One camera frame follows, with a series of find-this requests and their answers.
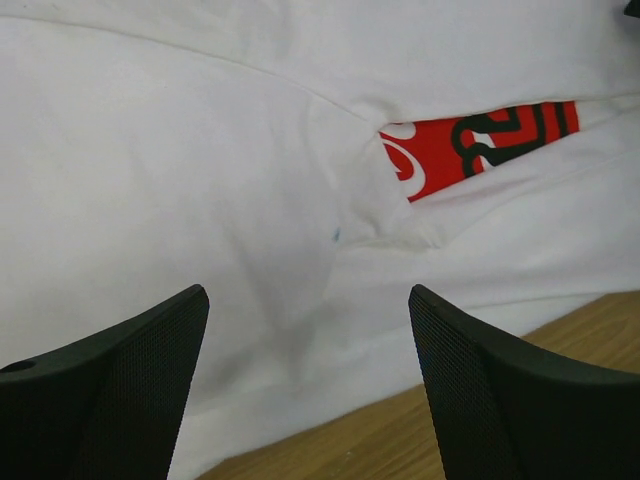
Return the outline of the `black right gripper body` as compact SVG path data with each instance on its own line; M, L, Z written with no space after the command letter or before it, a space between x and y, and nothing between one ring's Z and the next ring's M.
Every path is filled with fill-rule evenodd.
M623 8L623 15L636 23L640 20L640 0L629 0Z

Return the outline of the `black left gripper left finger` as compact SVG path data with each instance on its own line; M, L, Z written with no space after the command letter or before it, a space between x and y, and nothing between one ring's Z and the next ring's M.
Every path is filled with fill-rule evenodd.
M2 478L167 478L208 312L193 285L2 368Z

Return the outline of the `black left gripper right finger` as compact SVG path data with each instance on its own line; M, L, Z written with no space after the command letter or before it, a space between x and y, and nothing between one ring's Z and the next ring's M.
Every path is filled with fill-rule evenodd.
M638 478L638 375L537 347L422 285L408 305L446 478Z

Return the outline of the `white printed t-shirt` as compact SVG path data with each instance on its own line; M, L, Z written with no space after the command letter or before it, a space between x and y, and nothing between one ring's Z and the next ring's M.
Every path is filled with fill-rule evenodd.
M192 284L194 479L419 381L423 284L513 334L639 286L621 1L5 1L1 360Z

